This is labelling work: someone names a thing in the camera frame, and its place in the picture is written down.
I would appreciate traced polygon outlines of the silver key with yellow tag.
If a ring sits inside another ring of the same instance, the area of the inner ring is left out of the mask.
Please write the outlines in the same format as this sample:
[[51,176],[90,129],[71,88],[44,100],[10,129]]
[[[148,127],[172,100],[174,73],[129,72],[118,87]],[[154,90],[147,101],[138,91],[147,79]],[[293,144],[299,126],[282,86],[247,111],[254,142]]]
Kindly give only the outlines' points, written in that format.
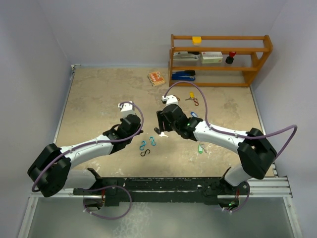
[[187,98],[187,99],[185,99],[185,100],[186,100],[186,101],[188,101],[188,100],[194,100],[194,98],[195,98],[194,93],[193,93],[193,92],[190,92],[189,95],[190,95],[189,98]]

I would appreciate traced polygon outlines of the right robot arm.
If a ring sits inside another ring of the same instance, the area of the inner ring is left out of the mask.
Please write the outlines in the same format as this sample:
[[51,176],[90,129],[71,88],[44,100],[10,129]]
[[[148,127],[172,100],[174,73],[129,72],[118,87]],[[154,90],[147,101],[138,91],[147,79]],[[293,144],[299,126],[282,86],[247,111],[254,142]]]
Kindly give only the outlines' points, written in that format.
[[260,130],[234,131],[207,125],[201,118],[187,117],[177,104],[157,111],[157,118],[161,132],[174,131],[184,139],[215,144],[239,156],[240,164],[229,168],[220,182],[226,194],[232,194],[240,183],[251,178],[263,179],[277,154]]

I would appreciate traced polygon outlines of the silver key with blue tag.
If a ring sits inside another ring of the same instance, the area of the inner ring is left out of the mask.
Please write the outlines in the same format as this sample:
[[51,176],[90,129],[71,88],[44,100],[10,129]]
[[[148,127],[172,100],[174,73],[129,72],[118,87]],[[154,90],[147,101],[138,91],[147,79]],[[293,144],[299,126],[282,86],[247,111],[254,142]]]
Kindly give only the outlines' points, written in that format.
[[193,116],[193,117],[198,117],[198,115],[195,113],[195,112],[191,112],[191,116]]

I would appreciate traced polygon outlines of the silver key with black tag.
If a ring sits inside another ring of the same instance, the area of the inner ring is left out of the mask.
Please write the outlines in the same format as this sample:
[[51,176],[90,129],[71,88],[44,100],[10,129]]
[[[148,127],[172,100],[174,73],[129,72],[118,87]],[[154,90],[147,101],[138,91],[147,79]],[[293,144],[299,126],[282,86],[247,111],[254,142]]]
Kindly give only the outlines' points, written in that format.
[[161,131],[159,128],[155,127],[154,131],[160,136],[160,137],[167,137],[168,135],[166,135],[163,131]]

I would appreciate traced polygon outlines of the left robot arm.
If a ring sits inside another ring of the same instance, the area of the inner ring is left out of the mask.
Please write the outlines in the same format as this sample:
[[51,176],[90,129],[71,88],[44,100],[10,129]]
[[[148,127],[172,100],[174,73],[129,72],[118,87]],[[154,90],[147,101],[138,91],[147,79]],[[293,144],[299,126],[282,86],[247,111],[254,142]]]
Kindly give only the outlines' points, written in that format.
[[137,115],[130,114],[120,121],[97,138],[82,144],[65,147],[54,143],[47,145],[27,171],[33,181],[32,192],[40,192],[44,197],[55,195],[65,186],[74,167],[124,149],[134,136],[143,132],[143,122]]

